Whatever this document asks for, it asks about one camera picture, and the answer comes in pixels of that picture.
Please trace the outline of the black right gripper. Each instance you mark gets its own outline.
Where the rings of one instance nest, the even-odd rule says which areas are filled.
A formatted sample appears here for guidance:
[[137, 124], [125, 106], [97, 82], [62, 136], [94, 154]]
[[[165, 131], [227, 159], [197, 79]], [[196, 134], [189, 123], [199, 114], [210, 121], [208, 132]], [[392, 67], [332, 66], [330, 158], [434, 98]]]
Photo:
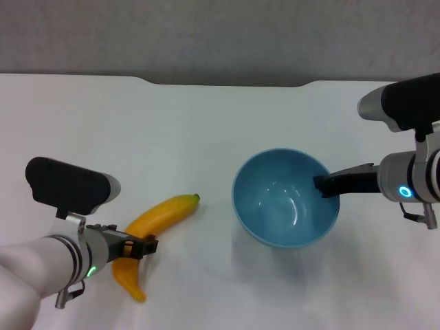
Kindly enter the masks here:
[[351, 193], [380, 193], [378, 185], [379, 166], [363, 164], [330, 175], [315, 176], [314, 186], [322, 198]]

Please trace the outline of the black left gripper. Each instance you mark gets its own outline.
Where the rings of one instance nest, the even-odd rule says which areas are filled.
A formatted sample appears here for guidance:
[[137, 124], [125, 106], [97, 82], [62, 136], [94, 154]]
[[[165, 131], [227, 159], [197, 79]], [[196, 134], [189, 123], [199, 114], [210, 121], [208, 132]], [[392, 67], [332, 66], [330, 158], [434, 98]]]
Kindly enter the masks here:
[[143, 256], [154, 254], [158, 240], [155, 235], [146, 238], [130, 236], [117, 231], [117, 225], [86, 225], [85, 239], [92, 263], [110, 263], [120, 258], [140, 260]]

